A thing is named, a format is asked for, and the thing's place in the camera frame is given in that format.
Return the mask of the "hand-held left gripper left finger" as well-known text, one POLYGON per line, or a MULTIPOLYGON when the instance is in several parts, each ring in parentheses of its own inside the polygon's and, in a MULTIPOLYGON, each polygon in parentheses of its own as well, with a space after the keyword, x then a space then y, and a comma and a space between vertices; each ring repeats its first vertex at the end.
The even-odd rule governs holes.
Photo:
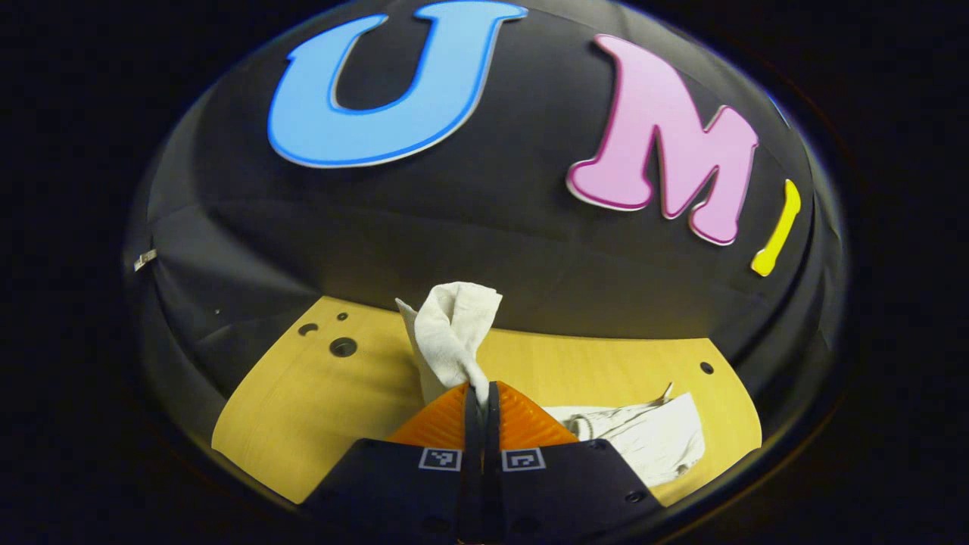
POLYGON ((482 430, 463 384, 383 441, 361 438, 301 504, 353 544, 463 544, 478 531, 482 430))

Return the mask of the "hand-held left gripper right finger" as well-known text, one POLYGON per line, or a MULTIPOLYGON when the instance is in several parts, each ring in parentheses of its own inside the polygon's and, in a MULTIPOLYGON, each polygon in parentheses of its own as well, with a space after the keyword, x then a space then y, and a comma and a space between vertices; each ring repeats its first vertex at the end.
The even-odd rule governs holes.
POLYGON ((612 443, 580 441, 501 381, 484 445, 488 543, 588 543, 662 509, 612 443))

